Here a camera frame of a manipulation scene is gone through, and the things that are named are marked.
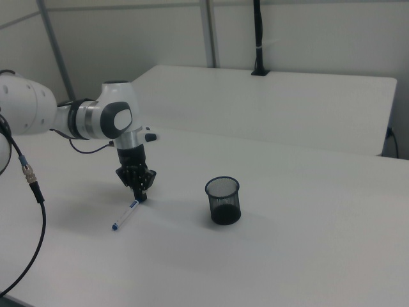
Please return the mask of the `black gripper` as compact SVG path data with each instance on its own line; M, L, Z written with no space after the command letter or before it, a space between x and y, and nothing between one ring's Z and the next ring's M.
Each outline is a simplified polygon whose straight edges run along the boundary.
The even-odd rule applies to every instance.
M117 176L126 187L131 188L135 200L145 201L146 192L153 185L157 172L148 169L144 146L117 149L117 153L121 165L116 170Z

